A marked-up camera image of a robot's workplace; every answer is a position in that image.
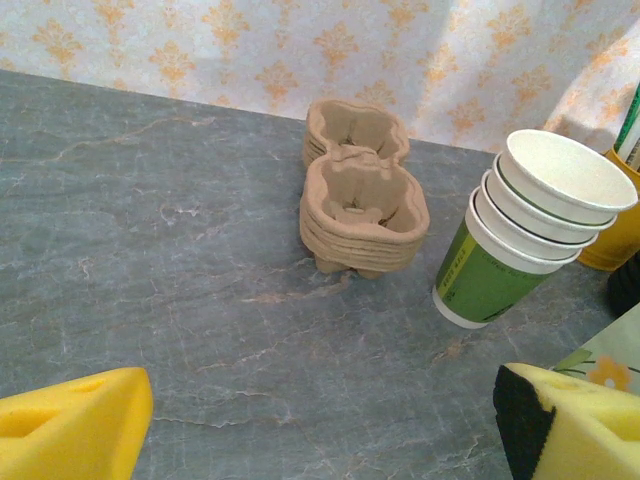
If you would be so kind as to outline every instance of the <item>yellow cup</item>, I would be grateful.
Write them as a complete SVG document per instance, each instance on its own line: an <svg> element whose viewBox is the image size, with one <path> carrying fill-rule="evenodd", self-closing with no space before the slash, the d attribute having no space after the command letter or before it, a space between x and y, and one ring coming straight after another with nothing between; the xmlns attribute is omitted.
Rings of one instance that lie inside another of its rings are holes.
<svg viewBox="0 0 640 480"><path fill-rule="evenodd" d="M613 148L604 154L631 179L640 193L640 173L625 164ZM598 240L585 248L578 261L588 267L612 272L640 250L640 203L618 215L616 222L600 232Z"/></svg>

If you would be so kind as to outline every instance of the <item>marble surface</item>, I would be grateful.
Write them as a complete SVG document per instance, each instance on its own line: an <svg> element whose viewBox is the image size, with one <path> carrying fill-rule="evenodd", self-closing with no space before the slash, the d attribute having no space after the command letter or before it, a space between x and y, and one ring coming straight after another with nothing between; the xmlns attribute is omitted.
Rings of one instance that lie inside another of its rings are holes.
<svg viewBox="0 0 640 480"><path fill-rule="evenodd" d="M147 368L136 480L510 478L498 366L611 321L579 264L480 331L437 313L487 153L412 143L429 235L369 281L301 244L299 121L8 72L0 98L0 395Z"/></svg>

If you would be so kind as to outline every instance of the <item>green pen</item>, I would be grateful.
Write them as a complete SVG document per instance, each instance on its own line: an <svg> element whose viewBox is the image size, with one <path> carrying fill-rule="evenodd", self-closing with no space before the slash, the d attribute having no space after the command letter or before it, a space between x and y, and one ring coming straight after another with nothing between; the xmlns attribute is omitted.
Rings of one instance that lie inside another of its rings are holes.
<svg viewBox="0 0 640 480"><path fill-rule="evenodd" d="M625 138L629 134L629 130L631 130L631 126L638 116L638 110L640 109L640 84L636 88L636 93L633 95L633 100L631 100L631 106L627 111L627 116L624 119L624 123L622 124L622 128L620 128L620 133L618 134L618 138L616 139L616 143L613 144L613 150L617 153L622 146L622 142L624 142Z"/></svg>

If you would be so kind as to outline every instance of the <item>white patterned backdrop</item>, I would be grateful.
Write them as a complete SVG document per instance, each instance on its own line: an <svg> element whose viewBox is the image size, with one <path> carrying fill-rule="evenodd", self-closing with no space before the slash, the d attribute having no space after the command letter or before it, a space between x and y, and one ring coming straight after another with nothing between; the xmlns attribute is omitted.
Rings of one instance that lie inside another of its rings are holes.
<svg viewBox="0 0 640 480"><path fill-rule="evenodd" d="M0 68L303 118L320 95L480 150L545 127L605 149L640 0L2 0Z"/></svg>

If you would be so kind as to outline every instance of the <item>stack of paper cups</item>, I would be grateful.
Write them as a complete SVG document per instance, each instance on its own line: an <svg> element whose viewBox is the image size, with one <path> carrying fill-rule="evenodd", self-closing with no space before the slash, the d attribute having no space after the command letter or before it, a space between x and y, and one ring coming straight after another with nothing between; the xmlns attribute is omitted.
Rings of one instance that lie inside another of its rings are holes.
<svg viewBox="0 0 640 480"><path fill-rule="evenodd" d="M461 327L487 325L637 201L597 152L550 132L511 133L469 198L436 277L436 307Z"/></svg>

